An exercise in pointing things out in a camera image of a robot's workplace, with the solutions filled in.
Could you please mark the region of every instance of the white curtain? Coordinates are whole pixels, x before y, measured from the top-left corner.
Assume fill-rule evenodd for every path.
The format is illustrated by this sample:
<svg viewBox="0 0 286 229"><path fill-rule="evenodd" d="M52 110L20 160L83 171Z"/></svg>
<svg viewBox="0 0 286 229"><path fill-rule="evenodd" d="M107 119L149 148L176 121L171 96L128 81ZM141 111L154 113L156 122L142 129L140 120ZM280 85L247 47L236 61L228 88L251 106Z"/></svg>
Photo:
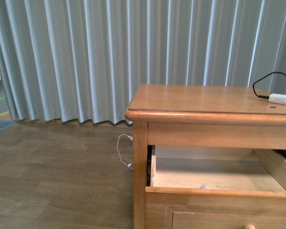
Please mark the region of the white curtain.
<svg viewBox="0 0 286 229"><path fill-rule="evenodd" d="M0 0L0 71L14 119L117 123L142 83L286 73L286 0Z"/></svg>

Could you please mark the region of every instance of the wooden floor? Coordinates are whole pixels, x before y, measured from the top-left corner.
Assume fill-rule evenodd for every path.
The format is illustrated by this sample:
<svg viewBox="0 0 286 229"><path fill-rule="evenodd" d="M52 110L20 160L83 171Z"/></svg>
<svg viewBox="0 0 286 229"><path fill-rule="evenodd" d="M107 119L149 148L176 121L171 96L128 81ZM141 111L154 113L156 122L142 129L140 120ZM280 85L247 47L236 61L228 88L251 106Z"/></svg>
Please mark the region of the wooden floor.
<svg viewBox="0 0 286 229"><path fill-rule="evenodd" d="M0 131L0 229L131 229L131 128L23 122ZM132 149L122 138L123 159Z"/></svg>

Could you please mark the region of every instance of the wooden leg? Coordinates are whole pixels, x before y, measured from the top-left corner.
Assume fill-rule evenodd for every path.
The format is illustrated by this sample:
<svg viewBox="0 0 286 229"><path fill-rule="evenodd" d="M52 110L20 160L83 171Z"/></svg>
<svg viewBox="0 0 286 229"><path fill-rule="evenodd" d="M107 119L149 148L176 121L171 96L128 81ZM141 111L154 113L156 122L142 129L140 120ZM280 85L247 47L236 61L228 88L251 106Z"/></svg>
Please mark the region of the wooden leg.
<svg viewBox="0 0 286 229"><path fill-rule="evenodd" d="M147 123L133 122L133 228L144 229L147 182Z"/></svg>

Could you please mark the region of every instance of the open drawer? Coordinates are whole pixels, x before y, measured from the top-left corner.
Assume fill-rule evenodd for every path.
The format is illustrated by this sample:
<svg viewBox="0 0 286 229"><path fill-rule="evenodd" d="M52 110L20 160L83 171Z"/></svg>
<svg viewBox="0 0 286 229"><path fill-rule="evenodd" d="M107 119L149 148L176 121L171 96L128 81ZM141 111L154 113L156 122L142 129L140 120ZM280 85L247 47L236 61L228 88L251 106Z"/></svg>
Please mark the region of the open drawer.
<svg viewBox="0 0 286 229"><path fill-rule="evenodd" d="M272 150L156 146L147 229L286 229L286 160Z"/></svg>

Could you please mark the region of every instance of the drawer knob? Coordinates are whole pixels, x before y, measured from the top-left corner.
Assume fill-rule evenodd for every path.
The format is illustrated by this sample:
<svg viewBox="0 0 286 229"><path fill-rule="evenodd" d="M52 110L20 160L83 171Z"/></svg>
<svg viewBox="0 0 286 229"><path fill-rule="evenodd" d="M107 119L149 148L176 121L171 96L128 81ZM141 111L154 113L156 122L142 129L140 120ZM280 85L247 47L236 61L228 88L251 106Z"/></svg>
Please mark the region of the drawer knob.
<svg viewBox="0 0 286 229"><path fill-rule="evenodd" d="M245 226L244 229L255 229L255 226L253 226L253 225L247 225L247 226Z"/></svg>

